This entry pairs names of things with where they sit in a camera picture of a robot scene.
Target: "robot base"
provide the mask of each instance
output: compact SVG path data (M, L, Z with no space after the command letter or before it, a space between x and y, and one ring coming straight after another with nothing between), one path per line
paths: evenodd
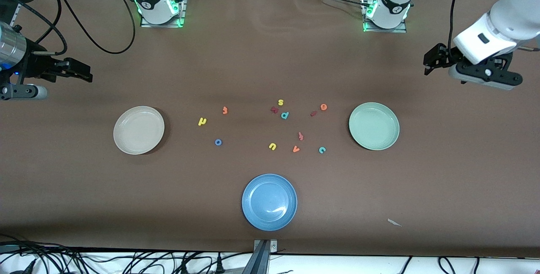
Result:
M181 28L184 27L184 20L186 18L187 0L178 0L178 3L173 5L177 6L178 13L172 17L168 22L164 24L151 24L141 16L141 27L156 27L156 28Z
M401 33L407 32L407 27L405 26L405 20L401 21L401 23L395 28L386 29L386 28L380 28L376 26L376 24L374 24L372 20L366 17L368 11L372 9L372 5L374 5L373 3L374 1L376 0L360 0L360 3L368 3L370 5L370 6L362 6L362 19L363 19L364 32L401 32Z

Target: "metal bracket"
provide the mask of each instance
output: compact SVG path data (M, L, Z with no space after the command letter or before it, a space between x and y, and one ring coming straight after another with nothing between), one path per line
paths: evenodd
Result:
M255 239L255 243L253 244L253 250L257 248L257 245L263 241L263 239ZM270 253L276 253L278 251L278 240L277 239L270 239Z
M275 248L278 248L277 241L275 241ZM270 249L272 241L257 240L255 241L255 250L251 255L251 258L247 262L245 268L243 268L242 274L267 274L268 264L270 263Z

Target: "small white paper scrap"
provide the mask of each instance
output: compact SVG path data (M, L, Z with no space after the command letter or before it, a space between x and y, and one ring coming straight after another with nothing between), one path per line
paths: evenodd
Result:
M390 223L393 224L394 226L400 226L400 227L403 227L401 224L398 224L397 222L391 220L390 218L388 218L388 222L390 222Z

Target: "metal cylinder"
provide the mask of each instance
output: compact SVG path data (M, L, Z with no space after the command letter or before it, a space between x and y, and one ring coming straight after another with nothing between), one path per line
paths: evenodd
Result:
M26 38L0 21L0 69L12 68L21 61L26 51Z

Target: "green led light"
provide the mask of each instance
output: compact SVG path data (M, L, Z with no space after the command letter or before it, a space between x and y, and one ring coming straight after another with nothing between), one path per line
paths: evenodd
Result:
M184 27L184 18L182 17L182 18L177 19L176 20L176 25L178 27Z
M375 10L377 9L377 1L373 1L373 4L370 5L370 7L366 11L366 16L369 18L373 18L373 15L375 14Z
M167 1L167 5L169 5L170 12L173 14L176 14L178 12L178 9L175 9L171 3L174 3L173 1Z
M407 13L409 13L409 9L410 9L410 5L407 6L407 8L405 9L405 15L403 15L403 20L405 20L405 18L407 18Z
M135 2L135 5L137 6L137 12L139 12L139 15L143 15L143 13L141 13L140 11L140 7L139 7L139 3Z

